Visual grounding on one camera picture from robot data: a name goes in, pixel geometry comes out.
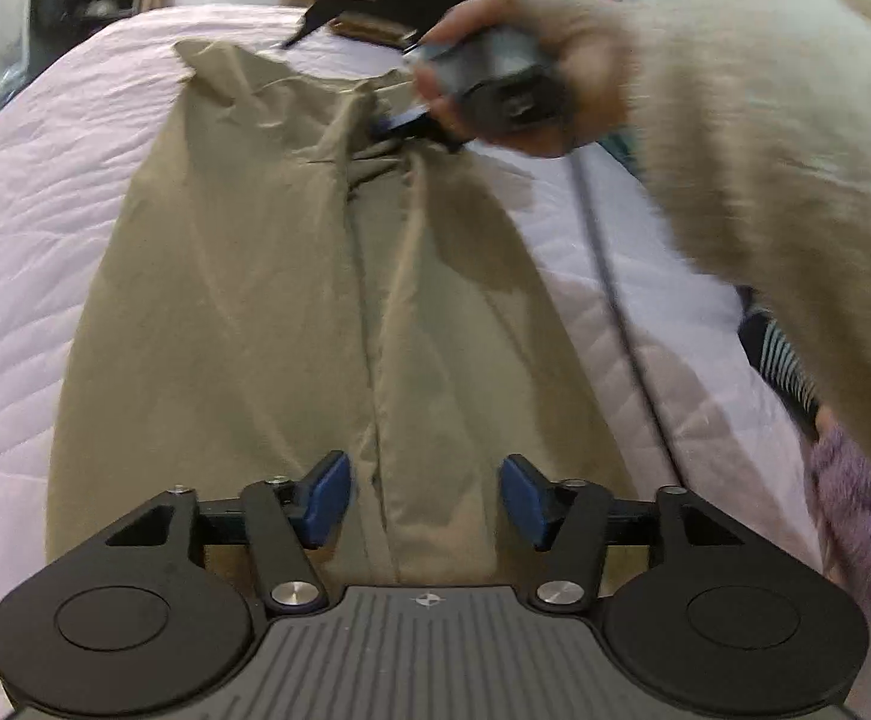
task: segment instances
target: black and white striped sock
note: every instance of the black and white striped sock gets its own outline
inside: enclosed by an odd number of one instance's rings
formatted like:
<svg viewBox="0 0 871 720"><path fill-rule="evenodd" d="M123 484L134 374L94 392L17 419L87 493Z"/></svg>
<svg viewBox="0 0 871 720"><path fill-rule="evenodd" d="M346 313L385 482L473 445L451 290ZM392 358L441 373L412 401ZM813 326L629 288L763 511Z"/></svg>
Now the black and white striped sock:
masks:
<svg viewBox="0 0 871 720"><path fill-rule="evenodd" d="M773 315L758 304L751 305L739 326L739 340L752 367L813 427L818 413L816 386L802 370Z"/></svg>

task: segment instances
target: blue rubber tip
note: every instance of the blue rubber tip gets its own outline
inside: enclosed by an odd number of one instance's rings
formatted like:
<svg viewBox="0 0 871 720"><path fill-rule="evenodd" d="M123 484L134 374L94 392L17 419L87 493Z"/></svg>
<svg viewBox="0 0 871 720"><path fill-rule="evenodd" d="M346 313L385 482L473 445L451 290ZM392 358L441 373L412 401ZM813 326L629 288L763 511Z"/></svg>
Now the blue rubber tip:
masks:
<svg viewBox="0 0 871 720"><path fill-rule="evenodd" d="M506 458L499 469L501 502L516 529L536 549L545 545L548 523L543 511L543 490L525 475L512 458Z"/></svg>
<svg viewBox="0 0 871 720"><path fill-rule="evenodd" d="M314 549L324 546L332 529L341 522L349 507L352 493L352 472L348 455L340 455L312 486L309 506L296 530L304 546Z"/></svg>

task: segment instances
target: fuzzy white sleeve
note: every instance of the fuzzy white sleeve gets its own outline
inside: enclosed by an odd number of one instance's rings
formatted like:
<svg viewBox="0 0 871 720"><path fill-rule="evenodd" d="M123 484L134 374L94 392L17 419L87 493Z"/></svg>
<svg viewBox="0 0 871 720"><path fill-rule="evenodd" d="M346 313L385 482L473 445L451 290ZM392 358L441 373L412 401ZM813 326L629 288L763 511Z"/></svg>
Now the fuzzy white sleeve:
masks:
<svg viewBox="0 0 871 720"><path fill-rule="evenodd" d="M630 0L650 194L871 457L871 0Z"/></svg>

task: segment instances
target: bed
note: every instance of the bed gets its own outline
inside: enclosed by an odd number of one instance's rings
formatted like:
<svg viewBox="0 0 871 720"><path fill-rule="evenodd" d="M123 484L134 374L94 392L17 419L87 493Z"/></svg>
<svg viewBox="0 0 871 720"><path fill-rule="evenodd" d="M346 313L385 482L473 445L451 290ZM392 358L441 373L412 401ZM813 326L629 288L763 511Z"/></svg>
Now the bed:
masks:
<svg viewBox="0 0 871 720"><path fill-rule="evenodd" d="M46 474L66 356L128 180L184 77L182 37L279 55L288 8L210 5L146 13L63 57L0 113L0 598L43 565ZM287 58L322 76L377 74L396 52L319 33ZM600 300L566 167L479 148L482 172L537 261L639 493L672 475L655 445ZM669 245L639 183L605 151L586 160L624 301L692 487L818 567L804 447L749 368L734 290ZM871 718L871 656L853 704ZM0 690L0 717L8 704Z"/></svg>

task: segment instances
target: black cable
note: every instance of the black cable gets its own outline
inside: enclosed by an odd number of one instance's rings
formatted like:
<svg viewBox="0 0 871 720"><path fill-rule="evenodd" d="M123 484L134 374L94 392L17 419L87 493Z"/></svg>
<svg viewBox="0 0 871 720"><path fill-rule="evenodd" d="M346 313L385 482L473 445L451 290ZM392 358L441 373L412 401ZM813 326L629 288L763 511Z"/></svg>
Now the black cable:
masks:
<svg viewBox="0 0 871 720"><path fill-rule="evenodd" d="M629 358L629 368L632 371L632 378L635 380L637 389L642 394L642 400L645 404L645 410L655 427L655 435L658 436L659 445L665 453L669 464L672 466L672 475L675 477L675 483L679 487L689 489L686 483L685 473L682 471L682 465L675 456L674 442L669 433L669 429L662 421L662 416L656 407L655 398L651 392L648 379L645 378L645 370L639 361L638 353L635 349L635 344L632 342L631 334L629 333L629 319L626 318L626 313L621 307L619 298L619 289L616 283L615 274L612 269L608 255L608 247L605 242L605 236L602 234L599 219L596 215L594 196L592 188L589 184L589 177L582 163L581 154L578 152L576 139L573 138L573 122L571 115L563 122L563 133L565 135L565 143L568 146L566 159L569 161L569 170L572 175L573 189L576 191L576 207L578 207L578 215L582 219L582 227L585 230L585 237L589 245L589 254L592 256L592 264L595 266L600 280L602 280L602 288L605 290L605 299L608 301L609 310L612 314L613 322L615 322L616 330L619 334L619 343L626 357Z"/></svg>

